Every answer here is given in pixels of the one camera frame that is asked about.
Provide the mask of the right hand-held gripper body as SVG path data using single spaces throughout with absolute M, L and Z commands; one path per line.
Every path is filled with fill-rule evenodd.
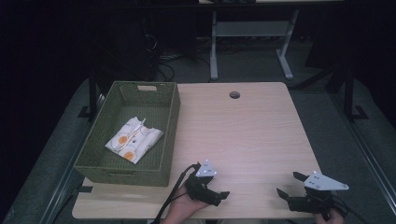
M 349 185 L 318 172 L 313 172 L 303 182 L 305 195 L 287 200 L 290 211 L 327 215 L 331 209 L 342 215 L 347 212 L 345 205 L 338 205 L 333 195 L 339 190 L 348 190 Z

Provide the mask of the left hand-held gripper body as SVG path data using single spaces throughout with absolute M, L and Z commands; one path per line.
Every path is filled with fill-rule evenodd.
M 212 205 L 215 200 L 220 200 L 219 193 L 208 188 L 216 176 L 217 171 L 210 164 L 209 160 L 203 163 L 197 163 L 194 172 L 191 173 L 185 182 L 185 188 L 190 198 L 194 201 L 200 201 Z

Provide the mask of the white cloth with orange print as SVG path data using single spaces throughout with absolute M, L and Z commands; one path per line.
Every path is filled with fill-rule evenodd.
M 129 119 L 105 144 L 105 147 L 125 160 L 138 164 L 161 139 L 163 131 L 145 126 L 145 119 Z

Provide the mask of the green woven basket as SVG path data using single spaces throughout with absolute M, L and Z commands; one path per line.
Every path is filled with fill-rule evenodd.
M 180 99 L 172 82 L 116 81 L 92 125 L 75 169 L 94 183 L 166 187 L 174 154 Z M 138 163 L 125 160 L 106 148 L 106 143 L 129 119 L 163 136 Z

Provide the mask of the person's left hand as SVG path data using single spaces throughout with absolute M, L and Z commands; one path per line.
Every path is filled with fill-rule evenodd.
M 177 190 L 177 198 L 171 202 L 165 217 L 187 220 L 206 207 L 208 207 L 207 203 L 192 200 L 186 188 L 182 186 Z

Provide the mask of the person's right hand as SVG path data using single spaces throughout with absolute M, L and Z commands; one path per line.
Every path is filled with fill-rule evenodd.
M 345 224 L 345 219 L 342 214 L 336 210 L 331 209 L 328 213 L 328 219 L 325 220 L 322 214 L 314 214 L 316 224 Z

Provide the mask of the black metal stand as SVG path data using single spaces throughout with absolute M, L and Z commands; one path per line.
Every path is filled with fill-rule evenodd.
M 344 114 L 350 122 L 356 119 L 368 119 L 360 105 L 353 105 L 354 74 L 351 63 L 345 65 Z
M 79 118 L 85 118 L 88 121 L 92 121 L 97 113 L 97 71 L 93 68 L 88 78 L 89 84 L 89 104 L 83 106 L 79 113 Z

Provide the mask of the white metal desk frame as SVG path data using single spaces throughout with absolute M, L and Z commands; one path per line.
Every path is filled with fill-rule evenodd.
M 288 21 L 218 21 L 217 12 L 212 13 L 211 50 L 210 50 L 210 78 L 217 80 L 217 39 L 219 37 L 284 37 L 283 46 L 276 50 L 276 57 L 287 80 L 293 79 L 289 63 L 286 58 L 287 49 L 299 15 L 294 10 Z

